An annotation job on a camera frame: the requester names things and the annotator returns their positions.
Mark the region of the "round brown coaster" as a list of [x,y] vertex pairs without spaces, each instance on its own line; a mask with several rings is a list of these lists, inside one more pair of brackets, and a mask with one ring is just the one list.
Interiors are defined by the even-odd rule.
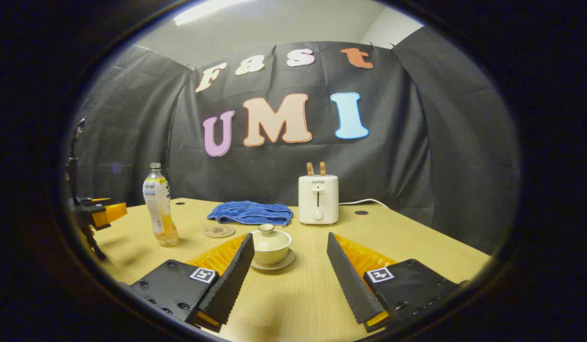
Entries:
[[213,225],[204,229],[204,235],[209,238],[226,238],[235,234],[236,229],[225,225]]

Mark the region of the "cream ceramic teacup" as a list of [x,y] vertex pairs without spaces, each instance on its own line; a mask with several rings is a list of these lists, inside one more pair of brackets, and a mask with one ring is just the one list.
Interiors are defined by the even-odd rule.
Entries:
[[255,254],[253,261],[262,264],[274,264],[280,262],[286,256],[286,253],[291,245],[276,250],[262,250],[254,244]]

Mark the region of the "cream ceramic saucer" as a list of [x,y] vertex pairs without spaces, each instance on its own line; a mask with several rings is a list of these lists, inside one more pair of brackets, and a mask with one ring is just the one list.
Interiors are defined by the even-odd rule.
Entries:
[[251,262],[251,267],[256,270],[263,270],[263,271],[273,271],[273,270],[281,270],[285,267],[288,267],[295,261],[296,255],[293,250],[288,249],[285,258],[280,262],[276,262],[274,264],[262,264],[256,261]]

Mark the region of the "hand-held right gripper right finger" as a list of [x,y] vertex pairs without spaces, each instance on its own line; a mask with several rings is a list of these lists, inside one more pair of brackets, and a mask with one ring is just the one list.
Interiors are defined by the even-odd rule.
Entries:
[[333,232],[327,255],[354,318],[368,333],[415,320],[466,284],[450,281],[415,258],[396,262]]

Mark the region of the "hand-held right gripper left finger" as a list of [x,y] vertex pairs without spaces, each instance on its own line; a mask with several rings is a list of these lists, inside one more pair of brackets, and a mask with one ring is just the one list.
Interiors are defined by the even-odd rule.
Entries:
[[219,333],[228,322],[255,255],[251,233],[191,263],[168,259],[130,285],[131,296],[187,324]]

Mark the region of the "white toaster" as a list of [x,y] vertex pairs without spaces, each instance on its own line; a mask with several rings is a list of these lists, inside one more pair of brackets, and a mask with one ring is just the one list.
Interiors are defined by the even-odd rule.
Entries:
[[339,177],[298,178],[298,219],[306,225],[332,225],[339,221]]

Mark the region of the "black backdrop cloth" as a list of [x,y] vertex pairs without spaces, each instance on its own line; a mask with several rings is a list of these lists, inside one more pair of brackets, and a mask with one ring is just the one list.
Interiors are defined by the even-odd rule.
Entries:
[[391,49],[259,46],[191,69],[134,46],[82,100],[78,191],[143,204],[150,163],[172,196],[298,204],[307,162],[340,199],[373,198],[493,253],[512,227],[517,137],[502,98],[449,41],[421,28]]

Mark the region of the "blue towel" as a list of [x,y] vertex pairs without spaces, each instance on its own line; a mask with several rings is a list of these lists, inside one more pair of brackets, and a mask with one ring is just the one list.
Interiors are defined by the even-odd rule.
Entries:
[[281,227],[289,225],[292,217],[293,212],[284,204],[262,204],[248,200],[219,204],[207,216],[219,223],[272,224]]

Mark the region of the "clear plastic water bottle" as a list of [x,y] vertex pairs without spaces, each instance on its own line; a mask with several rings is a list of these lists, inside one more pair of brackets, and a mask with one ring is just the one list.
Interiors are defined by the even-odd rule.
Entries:
[[163,247],[174,247],[180,242],[179,233],[170,212],[170,185],[162,174],[161,163],[152,162],[142,192],[151,218],[152,232]]

